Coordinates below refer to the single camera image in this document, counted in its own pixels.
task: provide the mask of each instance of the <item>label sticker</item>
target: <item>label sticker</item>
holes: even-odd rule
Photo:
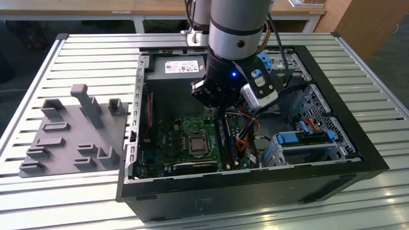
[[[111,11],[111,13],[130,13],[130,11]]]
[[[194,73],[198,72],[197,61],[166,61],[165,73]]]
[[[255,163],[255,157],[254,157],[253,154],[250,154],[250,161],[251,161],[253,163]]]

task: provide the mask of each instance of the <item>robotic arm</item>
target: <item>robotic arm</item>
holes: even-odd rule
[[[229,107],[243,98],[257,110],[278,98],[273,78],[257,57],[271,1],[213,0],[206,17],[209,2],[193,3],[194,29],[205,33],[209,28],[209,38],[206,74],[202,81],[191,84],[191,95],[206,107],[217,108]]]

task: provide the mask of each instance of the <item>gray plastic holder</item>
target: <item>gray plastic holder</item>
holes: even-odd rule
[[[29,148],[26,150],[26,155],[31,159],[41,159],[41,158],[47,158],[50,155],[49,150],[45,147],[35,147],[35,148]]]
[[[45,169],[45,166],[38,161],[30,161],[19,164],[19,170],[25,173],[39,173]]]
[[[95,163],[90,157],[74,158],[73,165],[79,170],[86,170],[86,169],[91,169],[95,167]]]
[[[102,120],[98,115],[98,105],[95,102],[95,99],[93,100],[89,98],[87,94],[87,86],[83,84],[74,84],[70,87],[70,96],[77,98],[78,103],[81,104],[81,111],[83,114],[86,114],[86,117],[89,118],[89,121],[95,129],[103,127]]]
[[[62,146],[65,144],[63,138],[42,138],[37,139],[35,146]]]
[[[107,109],[110,112],[110,116],[125,115],[123,105],[122,105],[121,99],[118,98],[109,99]]]
[[[77,151],[82,156],[95,155],[97,147],[93,143],[90,144],[78,144]]]
[[[95,158],[101,161],[103,166],[114,165],[119,159],[111,146],[109,147],[107,154],[103,152],[102,148],[98,148]]]
[[[67,122],[53,122],[49,124],[42,125],[43,132],[51,132],[51,131],[65,131],[69,130],[69,123]]]
[[[41,106],[41,112],[49,120],[59,120],[61,115],[58,110],[65,109],[58,99],[46,99]]]

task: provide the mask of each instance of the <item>orange wire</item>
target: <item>orange wire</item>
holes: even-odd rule
[[[250,137],[250,135],[249,135],[249,133],[247,133],[247,136],[245,137],[243,142],[247,144],[247,148],[250,149],[249,137]]]
[[[303,119],[303,121],[307,123],[307,125],[310,126],[310,128],[314,131],[318,131],[317,127],[314,126],[314,123],[313,123],[311,119]]]
[[[247,145],[247,143],[245,142],[245,141],[242,141],[242,140],[237,140],[235,141],[235,146],[238,147],[238,148],[250,148],[249,147],[249,145]]]

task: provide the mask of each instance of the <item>slotted aluminum surface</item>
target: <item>slotted aluminum surface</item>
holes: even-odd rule
[[[407,111],[329,34],[281,34],[283,45],[306,45],[390,170],[323,202],[241,213],[141,223],[115,203],[117,171],[18,178],[45,98],[77,104],[73,83],[86,83],[99,103],[131,102],[138,47],[186,46],[178,34],[86,34],[57,40],[0,140],[0,228],[74,229],[403,229],[409,222]],[[277,42],[270,37],[269,45]]]

